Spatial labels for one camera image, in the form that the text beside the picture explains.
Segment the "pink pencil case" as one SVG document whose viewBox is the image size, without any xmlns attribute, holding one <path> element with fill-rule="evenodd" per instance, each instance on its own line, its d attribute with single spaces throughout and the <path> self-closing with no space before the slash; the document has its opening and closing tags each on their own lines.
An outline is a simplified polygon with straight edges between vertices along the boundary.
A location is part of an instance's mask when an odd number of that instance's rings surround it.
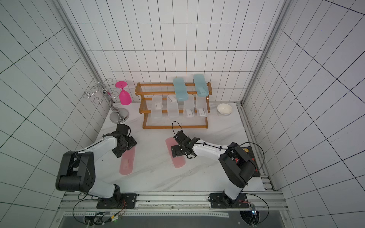
<svg viewBox="0 0 365 228">
<path fill-rule="evenodd" d="M 185 165 L 185 158 L 182 156 L 173 157 L 173 154 L 172 154 L 172 146 L 178 145 L 176 140 L 173 137 L 170 137 L 170 138 L 166 139 L 165 143 L 166 143 L 168 153 L 171 157 L 174 167 L 177 169 L 183 167 Z"/>
<path fill-rule="evenodd" d="M 119 173 L 121 175 L 129 175 L 132 173 L 134 166 L 135 150 L 136 148 L 133 147 L 132 149 L 122 154 L 121 164 L 119 169 Z"/>
</svg>

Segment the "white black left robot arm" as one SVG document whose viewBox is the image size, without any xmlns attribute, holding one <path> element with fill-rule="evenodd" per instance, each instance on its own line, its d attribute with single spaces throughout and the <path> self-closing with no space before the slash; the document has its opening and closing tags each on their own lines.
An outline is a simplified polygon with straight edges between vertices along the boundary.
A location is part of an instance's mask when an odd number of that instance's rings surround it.
<svg viewBox="0 0 365 228">
<path fill-rule="evenodd" d="M 118 185 L 97 179 L 95 171 L 95 161 L 103 155 L 111 153 L 120 158 L 137 145 L 130 134 L 128 125 L 117 124 L 116 130 L 103 135 L 100 141 L 83 150 L 64 153 L 56 178 L 56 189 L 96 196 L 97 209 L 133 209 L 137 194 L 122 193 Z"/>
</svg>

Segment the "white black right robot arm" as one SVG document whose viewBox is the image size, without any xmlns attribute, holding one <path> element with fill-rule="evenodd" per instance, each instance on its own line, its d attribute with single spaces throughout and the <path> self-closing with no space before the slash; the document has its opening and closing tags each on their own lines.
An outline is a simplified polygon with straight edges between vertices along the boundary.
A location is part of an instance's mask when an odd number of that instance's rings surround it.
<svg viewBox="0 0 365 228">
<path fill-rule="evenodd" d="M 177 145 L 171 147 L 172 156 L 188 159 L 205 157 L 218 161 L 229 182 L 222 193 L 211 193 L 208 201 L 212 209 L 248 209 L 250 203 L 242 190 L 258 171 L 258 166 L 241 145 L 232 142 L 221 146 L 209 144 L 200 138 L 191 139 L 182 130 L 174 135 Z"/>
</svg>

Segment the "orange wooden two-tier shelf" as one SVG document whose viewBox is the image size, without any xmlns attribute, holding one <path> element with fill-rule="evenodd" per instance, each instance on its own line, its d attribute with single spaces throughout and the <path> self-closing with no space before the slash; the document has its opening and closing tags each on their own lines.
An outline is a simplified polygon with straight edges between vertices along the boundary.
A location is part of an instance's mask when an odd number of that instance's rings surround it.
<svg viewBox="0 0 365 228">
<path fill-rule="evenodd" d="M 194 83 L 186 83 L 188 92 L 188 98 L 194 99 L 194 117 L 188 118 L 188 122 L 190 125 L 183 125 L 182 128 L 185 129 L 207 129 L 208 128 L 208 118 L 207 117 L 199 117 L 196 111 L 196 103 L 195 97 L 197 96 L 197 92 L 195 90 Z M 209 96 L 212 94 L 211 83 L 207 83 L 209 88 L 209 95 L 206 98 L 208 114 L 210 113 L 210 105 L 209 105 Z M 139 113 L 144 115 L 144 121 L 142 128 L 143 129 L 171 129 L 178 128 L 178 126 L 172 126 L 171 122 L 175 121 L 179 117 L 183 116 L 183 102 L 178 101 L 179 108 L 179 116 L 177 118 L 169 118 L 167 113 L 167 103 L 166 97 L 168 95 L 175 95 L 174 85 L 173 83 L 151 83 L 151 84 L 141 84 L 138 83 L 135 89 L 135 94 L 140 96 L 141 104 L 139 107 Z M 153 96 L 160 95 L 163 97 L 163 110 L 161 118 L 152 118 L 151 117 L 151 101 Z"/>
</svg>

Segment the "magenta plastic goblet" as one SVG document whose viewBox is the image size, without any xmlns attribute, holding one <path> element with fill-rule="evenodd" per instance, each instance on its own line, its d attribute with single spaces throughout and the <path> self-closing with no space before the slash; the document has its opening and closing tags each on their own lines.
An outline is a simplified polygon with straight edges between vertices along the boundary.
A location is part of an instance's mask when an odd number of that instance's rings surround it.
<svg viewBox="0 0 365 228">
<path fill-rule="evenodd" d="M 132 103 L 132 98 L 130 94 L 125 90 L 126 87 L 127 87 L 127 82 L 125 81 L 116 82 L 116 88 L 121 89 L 119 93 L 119 100 L 122 105 L 129 105 Z"/>
</svg>

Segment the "white ceramic bowl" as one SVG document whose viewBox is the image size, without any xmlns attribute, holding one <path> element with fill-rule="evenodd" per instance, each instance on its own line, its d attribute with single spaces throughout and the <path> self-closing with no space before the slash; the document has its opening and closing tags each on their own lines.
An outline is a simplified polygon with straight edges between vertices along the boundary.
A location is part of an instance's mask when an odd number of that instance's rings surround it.
<svg viewBox="0 0 365 228">
<path fill-rule="evenodd" d="M 221 115 L 228 116 L 232 113 L 233 108 L 229 104 L 219 104 L 217 106 L 217 111 Z"/>
</svg>

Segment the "chrome glass holder stand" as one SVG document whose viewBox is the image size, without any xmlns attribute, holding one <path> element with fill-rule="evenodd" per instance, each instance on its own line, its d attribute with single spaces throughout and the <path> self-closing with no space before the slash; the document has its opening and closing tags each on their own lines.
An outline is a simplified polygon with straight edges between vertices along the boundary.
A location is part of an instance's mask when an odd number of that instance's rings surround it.
<svg viewBox="0 0 365 228">
<path fill-rule="evenodd" d="M 104 82 L 97 82 L 89 91 L 83 94 L 83 98 L 94 98 L 93 103 L 99 105 L 104 101 L 110 107 L 110 120 L 114 124 L 122 124 L 129 118 L 129 112 L 125 108 L 116 107 L 117 96 L 120 94 L 111 86 L 116 85 L 114 79 L 108 78 Z"/>
</svg>

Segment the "black red snack bag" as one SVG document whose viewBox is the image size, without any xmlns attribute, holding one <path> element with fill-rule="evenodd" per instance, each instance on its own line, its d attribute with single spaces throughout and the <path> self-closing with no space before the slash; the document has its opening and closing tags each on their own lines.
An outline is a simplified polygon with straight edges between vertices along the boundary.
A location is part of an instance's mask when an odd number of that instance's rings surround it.
<svg viewBox="0 0 365 228">
<path fill-rule="evenodd" d="M 253 149 L 252 149 L 252 147 L 251 146 L 249 146 L 249 147 L 243 147 L 243 150 L 248 154 L 248 156 L 254 161 L 254 164 L 255 164 L 255 166 L 256 166 L 256 170 L 255 170 L 255 172 L 254 172 L 254 177 L 258 177 L 258 178 L 260 178 L 260 173 L 259 173 L 259 171 L 258 171 L 258 169 L 259 169 L 259 166 L 258 166 L 258 164 L 257 164 L 257 162 L 256 162 L 256 159 L 255 159 L 255 156 L 254 156 L 254 153 L 253 153 Z"/>
</svg>

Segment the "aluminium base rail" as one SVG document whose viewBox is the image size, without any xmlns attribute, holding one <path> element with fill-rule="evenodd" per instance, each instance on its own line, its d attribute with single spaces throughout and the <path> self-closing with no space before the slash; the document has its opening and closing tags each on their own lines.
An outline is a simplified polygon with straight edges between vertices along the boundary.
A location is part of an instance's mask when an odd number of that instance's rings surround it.
<svg viewBox="0 0 365 228">
<path fill-rule="evenodd" d="M 121 203 L 108 207 L 98 205 L 97 200 L 86 197 L 78 199 L 78 194 L 65 194 L 56 214 L 56 219 L 102 216 L 106 219 L 118 213 L 122 216 L 214 216 L 227 217 L 231 211 L 257 211 L 263 216 L 289 210 L 281 192 L 244 192 L 232 206 L 222 201 L 219 192 L 136 192 L 122 195 Z"/>
</svg>

